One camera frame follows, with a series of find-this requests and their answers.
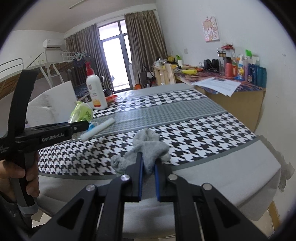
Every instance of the white chair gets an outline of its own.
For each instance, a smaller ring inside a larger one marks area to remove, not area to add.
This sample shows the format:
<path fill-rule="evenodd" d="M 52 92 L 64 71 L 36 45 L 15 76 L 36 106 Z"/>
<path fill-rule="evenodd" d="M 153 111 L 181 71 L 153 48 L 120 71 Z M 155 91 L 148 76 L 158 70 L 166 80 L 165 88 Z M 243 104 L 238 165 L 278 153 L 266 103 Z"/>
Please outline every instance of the white chair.
<path fill-rule="evenodd" d="M 13 93 L 14 92 L 6 95 L 0 100 L 0 137 L 3 137 L 7 132 L 8 117 Z"/>
<path fill-rule="evenodd" d="M 55 86 L 29 102 L 28 123 L 30 126 L 40 126 L 68 122 L 76 102 L 71 81 Z"/>

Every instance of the gray sock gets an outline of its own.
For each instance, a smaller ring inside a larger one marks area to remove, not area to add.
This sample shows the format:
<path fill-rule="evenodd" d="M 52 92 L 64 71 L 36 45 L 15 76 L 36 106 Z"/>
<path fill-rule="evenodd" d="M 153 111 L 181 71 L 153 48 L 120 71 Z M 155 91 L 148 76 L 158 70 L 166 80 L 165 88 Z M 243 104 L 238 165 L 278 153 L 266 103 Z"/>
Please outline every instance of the gray sock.
<path fill-rule="evenodd" d="M 157 158 L 160 158 L 162 162 L 170 160 L 169 146 L 159 141 L 159 134 L 151 131 L 150 129 L 144 129 L 139 131 L 133 139 L 134 148 L 127 152 L 124 157 L 113 156 L 111 158 L 111 166 L 115 170 L 117 176 L 125 173 L 126 168 L 136 163 L 137 153 L 142 152 L 143 164 L 145 172 L 151 175 L 154 170 L 154 164 Z"/>

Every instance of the light fixture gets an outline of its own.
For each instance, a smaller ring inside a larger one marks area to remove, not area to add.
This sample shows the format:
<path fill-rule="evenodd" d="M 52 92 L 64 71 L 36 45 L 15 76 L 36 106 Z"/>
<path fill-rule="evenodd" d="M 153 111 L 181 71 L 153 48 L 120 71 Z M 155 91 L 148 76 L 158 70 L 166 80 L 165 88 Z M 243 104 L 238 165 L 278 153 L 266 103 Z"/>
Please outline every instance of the light fixture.
<path fill-rule="evenodd" d="M 72 5 L 72 6 L 69 7 L 69 8 L 72 9 L 72 8 L 76 7 L 77 5 L 79 5 L 79 4 L 81 4 L 81 3 L 85 2 L 85 1 L 87 1 L 87 0 L 81 0 L 81 1 L 79 1 L 78 3 L 75 3 L 74 5 Z"/>

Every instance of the human hand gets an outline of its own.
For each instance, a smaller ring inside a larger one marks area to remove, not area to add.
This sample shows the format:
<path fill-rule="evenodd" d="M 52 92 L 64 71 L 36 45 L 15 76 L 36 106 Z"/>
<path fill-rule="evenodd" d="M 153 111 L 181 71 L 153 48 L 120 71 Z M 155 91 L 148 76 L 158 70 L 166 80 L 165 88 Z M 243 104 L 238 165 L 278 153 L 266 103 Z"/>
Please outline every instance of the human hand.
<path fill-rule="evenodd" d="M 26 176 L 26 179 L 29 182 L 26 187 L 28 195 L 38 197 L 40 194 L 38 181 L 38 152 L 35 153 L 34 159 L 33 166 L 27 171 L 11 161 L 0 161 L 0 191 L 8 196 L 13 202 L 15 202 L 16 199 L 9 178 L 23 178 Z"/>

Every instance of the ceiling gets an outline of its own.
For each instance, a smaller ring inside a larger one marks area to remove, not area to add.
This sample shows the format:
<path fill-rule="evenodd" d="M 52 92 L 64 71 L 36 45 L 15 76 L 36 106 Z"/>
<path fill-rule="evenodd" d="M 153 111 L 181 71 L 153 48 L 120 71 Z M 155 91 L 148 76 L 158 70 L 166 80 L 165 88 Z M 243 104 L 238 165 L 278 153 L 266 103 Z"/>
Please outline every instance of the ceiling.
<path fill-rule="evenodd" d="M 33 29 L 65 33 L 71 28 L 135 5 L 155 3 L 155 0 L 39 0 L 18 22 L 15 30 Z"/>

